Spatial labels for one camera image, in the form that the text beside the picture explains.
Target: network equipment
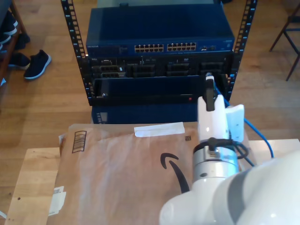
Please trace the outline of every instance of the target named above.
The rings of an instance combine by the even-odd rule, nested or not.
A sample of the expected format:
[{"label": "network equipment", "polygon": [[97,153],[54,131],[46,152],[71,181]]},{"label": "network equipment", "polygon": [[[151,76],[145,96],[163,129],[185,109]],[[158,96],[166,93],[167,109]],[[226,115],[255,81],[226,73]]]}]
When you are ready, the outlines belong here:
[{"label": "network equipment", "polygon": [[[203,95],[207,72],[214,75],[216,86],[229,100],[257,6],[257,0],[245,2],[234,48],[233,34],[219,4],[129,3],[93,9],[86,54],[73,0],[61,0],[88,101],[97,119],[105,109],[109,114],[122,111],[124,116],[128,111],[133,120],[151,112],[153,122],[166,122],[161,113],[172,110],[180,118],[168,122],[194,121],[196,116],[190,113],[195,99]],[[124,109],[133,105],[139,107],[137,115]],[[124,122],[107,119],[108,123]]]},{"label": "network equipment", "polygon": [[234,35],[219,4],[94,8],[89,57],[230,52]]}]

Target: black shoe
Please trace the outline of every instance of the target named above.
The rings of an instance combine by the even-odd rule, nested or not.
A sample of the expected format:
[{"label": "black shoe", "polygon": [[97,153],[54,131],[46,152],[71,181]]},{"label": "black shoe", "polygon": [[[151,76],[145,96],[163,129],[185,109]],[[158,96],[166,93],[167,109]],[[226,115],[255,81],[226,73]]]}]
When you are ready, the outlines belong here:
[{"label": "black shoe", "polygon": [[8,34],[0,34],[0,44],[5,44],[11,39],[11,36]]},{"label": "black shoe", "polygon": [[30,42],[30,37],[27,34],[19,34],[17,43],[15,44],[15,50],[24,49],[28,42]]},{"label": "black shoe", "polygon": [[9,67],[16,67],[24,70],[28,69],[29,65],[30,59],[28,59],[25,55],[19,52],[13,53],[8,64]]},{"label": "black shoe", "polygon": [[0,33],[14,35],[17,32],[16,26],[18,21],[14,18],[11,12],[7,11],[6,16],[2,22]]},{"label": "black shoe", "polygon": [[26,80],[33,80],[40,77],[51,62],[51,56],[43,50],[39,50],[37,55],[33,55],[30,58],[30,65],[24,74]]}]

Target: chair leg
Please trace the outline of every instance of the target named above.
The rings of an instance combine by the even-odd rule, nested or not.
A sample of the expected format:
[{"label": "chair leg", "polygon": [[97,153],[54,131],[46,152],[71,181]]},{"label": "chair leg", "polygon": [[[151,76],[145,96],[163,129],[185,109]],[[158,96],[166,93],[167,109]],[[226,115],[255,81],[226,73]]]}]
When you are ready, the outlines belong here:
[{"label": "chair leg", "polygon": [[277,44],[278,40],[280,39],[281,35],[283,34],[283,32],[285,31],[285,29],[287,28],[287,26],[290,24],[290,22],[292,21],[293,17],[296,15],[296,13],[299,11],[300,9],[300,3],[298,4],[298,6],[296,7],[296,9],[293,11],[292,15],[288,18],[287,22],[285,23],[285,25],[283,26],[281,32],[278,34],[275,42],[273,43],[272,47],[270,48],[270,52],[273,50],[273,48],[275,47],[275,45]]},{"label": "chair leg", "polygon": [[296,58],[296,60],[295,60],[295,62],[293,64],[293,66],[292,66],[292,68],[290,70],[290,73],[289,73],[289,75],[286,78],[286,81],[288,81],[290,79],[290,76],[292,75],[292,73],[293,73],[293,71],[294,71],[294,69],[295,69],[295,67],[296,67],[296,65],[297,65],[297,63],[298,63],[299,60],[300,60],[300,54],[298,54],[298,56],[297,56],[297,58]]},{"label": "chair leg", "polygon": [[11,12],[13,13],[13,15],[15,16],[15,19],[18,21],[19,25],[20,25],[20,28],[21,28],[21,31],[22,31],[22,34],[26,34],[27,35],[27,32],[26,32],[26,29],[25,29],[25,26],[23,24],[23,21],[21,19],[21,16],[19,14],[19,11],[17,10],[17,7],[15,5],[15,1],[12,0],[12,3],[10,5],[10,10]]}]

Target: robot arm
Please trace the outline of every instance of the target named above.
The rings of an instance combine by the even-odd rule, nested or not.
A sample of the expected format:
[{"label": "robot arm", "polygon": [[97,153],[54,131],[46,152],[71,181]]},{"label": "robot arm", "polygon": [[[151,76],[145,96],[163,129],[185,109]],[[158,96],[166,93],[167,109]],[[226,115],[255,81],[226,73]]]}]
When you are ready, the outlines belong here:
[{"label": "robot arm", "polygon": [[194,149],[191,191],[170,199],[160,225],[282,225],[300,221],[300,151],[239,173],[233,150],[203,144],[229,139],[224,99],[212,76],[198,99],[200,144]]}]

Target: rack shelf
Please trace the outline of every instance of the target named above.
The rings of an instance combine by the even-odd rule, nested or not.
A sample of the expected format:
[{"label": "rack shelf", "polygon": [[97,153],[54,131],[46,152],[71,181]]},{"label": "rack shelf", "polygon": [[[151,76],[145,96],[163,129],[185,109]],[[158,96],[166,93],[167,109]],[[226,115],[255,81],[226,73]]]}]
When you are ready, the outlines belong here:
[{"label": "rack shelf", "polygon": [[18,21],[18,25],[16,27],[17,32],[12,36],[10,43],[8,45],[4,45],[3,48],[0,50],[0,59],[2,60],[0,62],[0,82],[2,82],[2,79],[5,78],[7,74],[8,64],[11,59],[12,53],[15,49],[15,44],[18,40],[19,34],[21,32],[22,34],[27,34],[14,0],[11,1],[10,10],[14,15],[15,19]]},{"label": "rack shelf", "polygon": [[[256,11],[257,1],[258,0],[246,0],[243,17],[240,24],[240,30],[238,33],[236,45],[233,49],[234,58],[232,62],[232,69],[227,78],[228,90],[225,94],[225,98],[228,101],[230,100],[234,83],[240,67],[240,62],[246,47],[252,20]],[[77,57],[77,63],[81,72],[82,81],[86,89],[89,104],[92,105],[92,98],[94,98],[95,96],[92,87],[91,75],[89,74],[89,71],[91,71],[91,69],[88,63],[88,59],[85,55],[73,0],[61,0],[61,5],[68,25],[69,34],[72,40],[75,55]]]}]

